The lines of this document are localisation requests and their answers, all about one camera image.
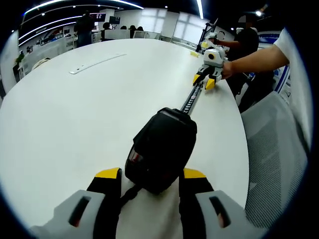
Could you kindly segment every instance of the window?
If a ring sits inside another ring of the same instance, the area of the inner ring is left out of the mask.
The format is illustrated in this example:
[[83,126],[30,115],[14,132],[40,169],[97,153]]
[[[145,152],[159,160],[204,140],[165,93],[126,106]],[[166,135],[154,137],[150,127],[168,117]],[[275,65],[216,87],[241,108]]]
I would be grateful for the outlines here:
[[174,37],[197,44],[208,21],[181,12],[178,16]]
[[161,33],[166,12],[166,9],[144,8],[138,26],[141,26],[144,31]]

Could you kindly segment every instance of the ceiling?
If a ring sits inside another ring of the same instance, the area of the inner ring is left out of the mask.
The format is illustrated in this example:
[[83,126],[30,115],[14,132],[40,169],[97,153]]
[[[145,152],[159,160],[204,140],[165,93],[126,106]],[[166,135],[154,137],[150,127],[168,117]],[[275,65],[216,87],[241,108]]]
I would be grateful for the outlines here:
[[[35,9],[23,17],[25,11],[46,1],[49,0],[25,0],[22,3],[19,3],[16,7],[16,12],[13,14],[14,21],[11,21],[10,23],[15,24],[15,26],[11,26],[11,29],[19,29],[19,35],[22,36],[30,30],[46,23],[71,16],[82,15],[85,10],[99,12],[105,8],[114,8],[116,11],[138,9],[134,6],[110,0],[64,0],[41,7],[41,9]],[[164,8],[167,5],[169,11],[182,11],[199,16],[196,0],[127,1],[142,7]],[[236,28],[238,18],[242,16],[244,12],[254,12],[262,8],[266,0],[201,0],[201,2],[204,18],[211,20],[212,22],[218,18],[218,25],[230,31],[230,28]],[[266,9],[265,16],[271,15],[271,9]],[[259,31],[282,29],[281,24],[273,17],[260,21],[258,25],[259,27],[257,26],[257,28]]]

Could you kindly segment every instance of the white robot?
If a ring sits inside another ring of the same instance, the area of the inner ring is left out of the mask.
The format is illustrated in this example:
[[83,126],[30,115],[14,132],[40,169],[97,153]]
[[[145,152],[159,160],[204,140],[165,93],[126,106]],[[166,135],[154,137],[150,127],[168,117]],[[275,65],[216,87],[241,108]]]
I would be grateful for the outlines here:
[[[206,40],[209,41],[209,39],[216,38],[216,35],[216,32],[212,32],[208,34]],[[193,80],[193,85],[195,86],[197,83],[203,81],[208,75],[209,79],[206,82],[205,89],[213,89],[215,84],[221,80],[224,58],[225,50],[222,47],[213,45],[211,49],[207,49],[204,53],[204,64],[198,69]]]

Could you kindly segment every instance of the white sleeve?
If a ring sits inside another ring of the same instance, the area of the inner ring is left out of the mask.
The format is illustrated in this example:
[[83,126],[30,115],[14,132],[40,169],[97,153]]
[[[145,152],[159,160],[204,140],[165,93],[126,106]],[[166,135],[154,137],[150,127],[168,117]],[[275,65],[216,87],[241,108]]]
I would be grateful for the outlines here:
[[294,48],[295,44],[285,28],[282,30],[279,38],[274,42],[274,44],[278,46],[278,48],[290,61],[292,49]]

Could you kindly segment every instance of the black strap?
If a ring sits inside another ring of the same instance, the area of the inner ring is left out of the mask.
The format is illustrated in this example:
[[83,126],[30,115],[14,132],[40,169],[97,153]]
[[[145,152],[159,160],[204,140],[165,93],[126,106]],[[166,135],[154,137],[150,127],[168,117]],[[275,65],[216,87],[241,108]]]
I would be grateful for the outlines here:
[[142,189],[141,186],[134,185],[132,188],[130,188],[126,193],[120,198],[120,209],[129,201],[132,200],[133,198],[136,197],[138,192]]

